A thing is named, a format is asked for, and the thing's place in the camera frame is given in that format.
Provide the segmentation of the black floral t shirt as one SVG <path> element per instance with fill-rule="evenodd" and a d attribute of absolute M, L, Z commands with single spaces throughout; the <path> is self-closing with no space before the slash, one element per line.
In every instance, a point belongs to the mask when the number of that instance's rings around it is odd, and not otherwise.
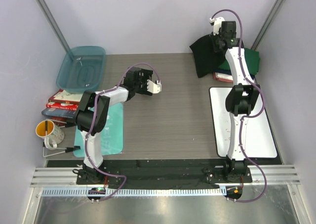
<path fill-rule="evenodd" d="M 215 52 L 212 34 L 205 35 L 190 45 L 198 78 L 202 78 L 221 66 L 225 61 L 222 52 Z"/>

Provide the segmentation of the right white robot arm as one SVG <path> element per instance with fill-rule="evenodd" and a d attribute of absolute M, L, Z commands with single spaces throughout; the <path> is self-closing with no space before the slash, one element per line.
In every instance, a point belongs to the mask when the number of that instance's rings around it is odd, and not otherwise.
<path fill-rule="evenodd" d="M 239 182 L 247 175 L 243 129 L 255 107 L 259 91 L 247 68 L 242 39 L 236 37 L 236 22 L 226 21 L 223 17 L 210 18 L 209 22 L 213 26 L 214 51 L 225 55 L 234 84 L 225 100 L 231 119 L 231 136 L 221 175 L 227 182 Z"/>

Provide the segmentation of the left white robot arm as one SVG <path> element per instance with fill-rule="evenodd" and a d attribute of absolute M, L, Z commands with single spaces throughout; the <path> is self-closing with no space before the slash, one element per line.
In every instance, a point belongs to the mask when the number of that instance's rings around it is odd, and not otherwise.
<path fill-rule="evenodd" d="M 84 161 L 77 174 L 78 184 L 99 184 L 105 172 L 101 149 L 101 132 L 105 128 L 109 108 L 132 99 L 135 94 L 152 96 L 161 92 L 161 81 L 153 81 L 153 68 L 139 68 L 138 64 L 127 69 L 118 84 L 102 91 L 85 91 L 75 115 L 75 124 L 83 140 Z"/>

